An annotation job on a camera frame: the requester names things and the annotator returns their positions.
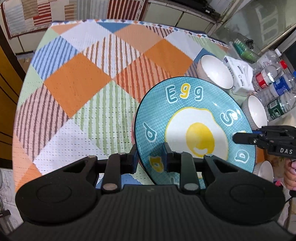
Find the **orange checkered tablecloth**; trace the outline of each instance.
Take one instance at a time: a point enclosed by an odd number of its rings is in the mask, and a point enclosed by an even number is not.
[[[175,76],[197,77],[205,54],[227,45],[175,27],[132,20],[54,23],[28,69],[13,134],[16,191],[87,155],[129,152],[145,93]],[[133,176],[145,184],[138,165]]]

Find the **finger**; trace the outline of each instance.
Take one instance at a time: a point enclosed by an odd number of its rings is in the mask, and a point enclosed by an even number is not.
[[[296,181],[290,180],[290,178],[287,176],[287,173],[284,174],[284,181],[291,187],[296,188]]]
[[[284,179],[284,184],[285,184],[286,188],[288,188],[289,190],[293,190],[294,189],[294,187],[292,187],[288,183],[286,183],[285,179]]]
[[[292,166],[292,161],[289,158],[285,158],[285,169]]]
[[[288,167],[288,169],[285,169],[284,171],[286,173],[291,174],[292,176],[294,176],[296,178],[296,170],[294,168]]]

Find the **blue plate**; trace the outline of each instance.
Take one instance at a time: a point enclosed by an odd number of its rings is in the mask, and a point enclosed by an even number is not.
[[[175,77],[154,86],[142,99],[135,118],[140,161],[156,184],[179,184],[179,174],[165,172],[161,146],[203,158],[212,153],[252,172],[255,146],[232,141],[236,132],[251,133],[237,103],[219,87],[194,77]]]

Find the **bottle cap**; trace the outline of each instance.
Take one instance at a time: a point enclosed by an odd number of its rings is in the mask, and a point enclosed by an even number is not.
[[[288,66],[287,66],[287,64],[286,64],[286,62],[284,60],[281,60],[279,63],[281,64],[281,66],[283,67],[283,69],[288,68]]]
[[[276,52],[278,57],[281,57],[281,52],[279,51],[279,49],[275,49],[274,51]]]

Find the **human hand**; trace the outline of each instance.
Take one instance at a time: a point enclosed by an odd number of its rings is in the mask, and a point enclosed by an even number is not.
[[[296,191],[296,161],[285,159],[284,183],[286,188]]]

